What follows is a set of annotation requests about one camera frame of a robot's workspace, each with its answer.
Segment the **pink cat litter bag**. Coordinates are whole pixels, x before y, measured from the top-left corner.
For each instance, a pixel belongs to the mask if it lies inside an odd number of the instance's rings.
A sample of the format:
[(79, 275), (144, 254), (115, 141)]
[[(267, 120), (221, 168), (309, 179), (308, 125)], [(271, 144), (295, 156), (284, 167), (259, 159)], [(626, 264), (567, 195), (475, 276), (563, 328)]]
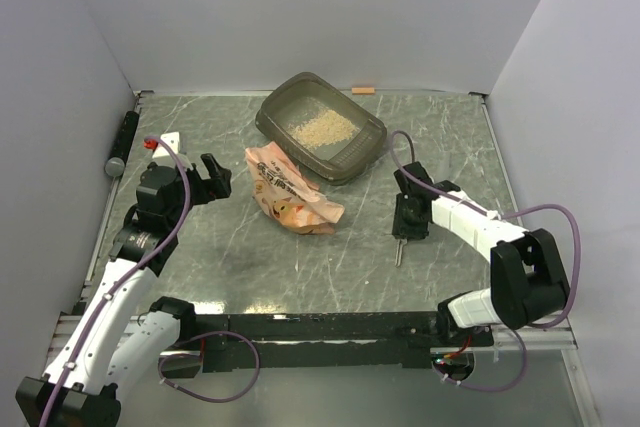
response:
[(271, 142), (245, 149), (253, 198), (262, 211), (299, 235), (330, 235), (345, 207), (330, 201), (285, 152)]

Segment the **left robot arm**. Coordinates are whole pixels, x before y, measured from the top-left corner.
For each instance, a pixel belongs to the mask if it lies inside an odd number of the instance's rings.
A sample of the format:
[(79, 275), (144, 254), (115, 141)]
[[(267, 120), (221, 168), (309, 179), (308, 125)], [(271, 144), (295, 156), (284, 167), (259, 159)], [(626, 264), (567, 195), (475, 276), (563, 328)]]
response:
[(189, 210), (231, 194), (231, 172), (210, 154), (195, 165), (151, 162), (136, 202), (114, 239), (99, 286), (75, 331), (38, 378), (24, 378), (16, 401), (30, 426), (114, 426), (122, 404), (160, 354), (189, 347), (198, 326), (193, 304), (161, 298), (125, 333), (141, 298), (178, 245)]

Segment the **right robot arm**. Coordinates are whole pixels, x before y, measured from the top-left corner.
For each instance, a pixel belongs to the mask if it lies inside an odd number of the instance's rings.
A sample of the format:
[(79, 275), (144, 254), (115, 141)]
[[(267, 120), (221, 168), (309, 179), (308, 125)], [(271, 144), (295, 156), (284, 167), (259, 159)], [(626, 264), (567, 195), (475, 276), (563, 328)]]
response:
[(437, 307), (436, 332), (458, 345), (482, 327), (502, 324), (512, 330), (559, 312), (570, 300), (556, 241), (544, 229), (528, 231), (502, 220), (469, 199), (450, 181), (435, 183), (419, 162), (398, 168), (392, 235), (403, 246), (421, 241), (439, 227), (472, 247), (489, 264), (489, 286), (457, 294)]

